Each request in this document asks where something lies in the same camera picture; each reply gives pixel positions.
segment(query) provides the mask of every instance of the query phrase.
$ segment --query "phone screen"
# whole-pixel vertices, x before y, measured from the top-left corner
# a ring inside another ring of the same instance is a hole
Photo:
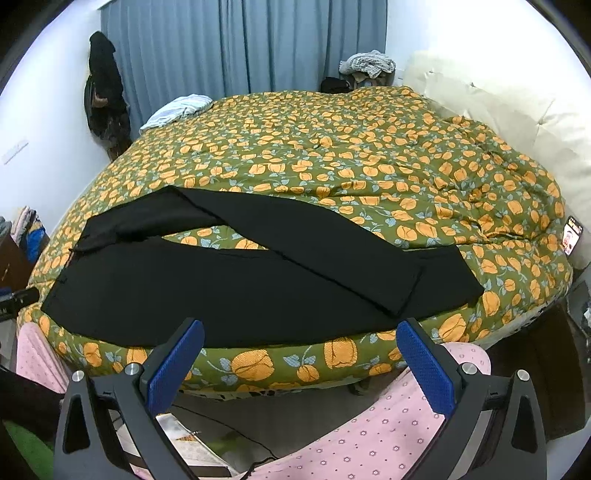
[[[572,253],[574,246],[577,244],[582,234],[583,225],[581,225],[575,217],[570,216],[568,220],[566,220],[562,236],[562,248],[564,249],[564,253],[567,255]]]

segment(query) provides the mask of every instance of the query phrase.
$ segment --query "floral comforter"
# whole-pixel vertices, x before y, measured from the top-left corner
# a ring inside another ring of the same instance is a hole
[[[98,175],[55,231],[30,280],[42,299],[88,218],[168,184],[298,198],[404,249],[458,245],[486,291],[475,306],[421,323],[436,342],[502,333],[564,294],[570,281],[558,241],[564,206],[549,172],[486,125],[438,118],[409,88],[373,87],[341,95],[234,96],[196,118],[148,130]],[[261,248],[227,226],[169,239]],[[343,268],[355,268],[342,260]],[[286,308],[314,316],[310,305]],[[119,372],[149,354],[70,333],[40,303],[24,309],[18,321],[37,322],[61,356],[93,375]],[[394,331],[367,332],[318,345],[204,349],[184,387],[203,394],[327,387],[403,366]]]

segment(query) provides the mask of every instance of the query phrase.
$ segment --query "blue curtain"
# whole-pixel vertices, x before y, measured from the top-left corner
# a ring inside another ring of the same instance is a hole
[[[354,53],[384,51],[387,0],[115,0],[102,31],[132,134],[169,101],[318,90]]]

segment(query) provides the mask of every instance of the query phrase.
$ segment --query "white wall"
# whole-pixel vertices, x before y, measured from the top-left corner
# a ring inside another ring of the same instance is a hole
[[[415,50],[507,75],[524,71],[552,89],[590,96],[591,79],[579,59],[527,0],[388,0],[386,54],[404,70]]]
[[[48,232],[108,164],[88,129],[84,86],[89,37],[100,29],[100,0],[74,0],[37,37],[0,95],[0,215],[18,206],[37,210]]]

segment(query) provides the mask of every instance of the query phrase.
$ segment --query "folded clothes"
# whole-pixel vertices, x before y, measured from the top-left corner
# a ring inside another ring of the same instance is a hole
[[[148,128],[163,127],[176,120],[188,117],[190,115],[199,115],[211,107],[213,100],[205,95],[188,95],[175,98],[167,103],[148,119],[148,121],[139,128],[139,133]]]
[[[27,226],[33,214],[35,214],[34,210],[31,210],[29,207],[24,207],[20,210],[19,217],[15,219],[14,223],[16,226],[12,226],[11,235],[17,245],[21,243],[22,236],[27,233]]]
[[[380,73],[392,73],[396,68],[394,61],[380,53],[379,50],[372,50],[368,53],[356,53],[346,61],[341,61],[339,72],[343,75],[353,75],[353,72],[367,73],[369,78],[374,79]]]
[[[35,212],[35,215],[32,215],[31,220],[29,221],[29,224],[27,226],[27,235],[39,229],[43,229],[43,231],[45,231],[43,224],[39,220],[39,215],[37,215],[37,213]]]
[[[27,221],[27,224],[24,225],[24,231],[21,235],[21,242],[18,244],[18,246],[24,251],[27,250],[27,237],[29,236],[35,219],[37,218],[37,212],[35,210],[30,209],[30,212],[31,214],[28,216],[29,220]]]

